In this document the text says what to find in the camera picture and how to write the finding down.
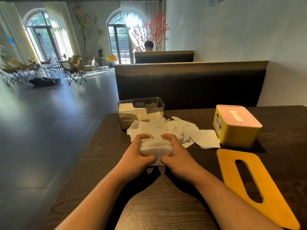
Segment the black leather booth backrest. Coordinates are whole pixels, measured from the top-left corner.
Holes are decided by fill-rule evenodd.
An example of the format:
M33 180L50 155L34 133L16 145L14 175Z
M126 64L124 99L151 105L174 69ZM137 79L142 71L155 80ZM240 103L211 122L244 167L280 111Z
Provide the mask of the black leather booth backrest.
M194 51L147 51L135 53L135 64L193 62Z
M165 110L256 106L267 61L116 65L119 100L160 97Z

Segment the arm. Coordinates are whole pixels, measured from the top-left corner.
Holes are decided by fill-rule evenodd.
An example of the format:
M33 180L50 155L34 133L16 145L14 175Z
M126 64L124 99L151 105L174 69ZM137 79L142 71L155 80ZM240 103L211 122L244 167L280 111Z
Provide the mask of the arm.
M137 135L120 162L56 230L104 229L114 203L124 186L156 161L155 156L143 157L140 154L140 141L148 138L150 138L148 134Z
M175 176L195 186L221 229L282 229L202 168L175 135L164 134L161 137L170 140L174 149L173 156L163 156L161 162Z

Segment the forearm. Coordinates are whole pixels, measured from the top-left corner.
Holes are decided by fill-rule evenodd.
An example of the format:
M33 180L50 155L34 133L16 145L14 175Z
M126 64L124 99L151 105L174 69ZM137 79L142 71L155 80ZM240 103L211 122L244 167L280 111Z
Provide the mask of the forearm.
M125 185L122 176L111 171L56 229L103 229Z
M200 169L194 185L221 229L281 229L205 169Z

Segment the black plastic bag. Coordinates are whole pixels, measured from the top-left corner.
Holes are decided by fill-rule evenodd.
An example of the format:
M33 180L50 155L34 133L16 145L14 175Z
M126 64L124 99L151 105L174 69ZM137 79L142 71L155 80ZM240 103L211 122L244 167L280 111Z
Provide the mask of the black plastic bag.
M51 86L51 85L59 84L61 82L61 78L39 77L39 78L31 79L29 80L29 82L33 85Z

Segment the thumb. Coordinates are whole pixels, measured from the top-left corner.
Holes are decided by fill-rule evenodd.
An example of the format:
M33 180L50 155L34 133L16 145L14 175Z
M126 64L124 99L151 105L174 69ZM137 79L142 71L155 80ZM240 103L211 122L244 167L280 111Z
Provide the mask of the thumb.
M151 155L151 156L145 156L143 157L143 161L144 161L144 164L147 166L153 164L156 162L156 156L154 155Z
M170 166L170 164L171 164L171 161L172 161L172 159L171 159L171 157L169 157L169 156L162 156L161 157L161 160L160 160L164 165L166 165L167 167L169 167Z

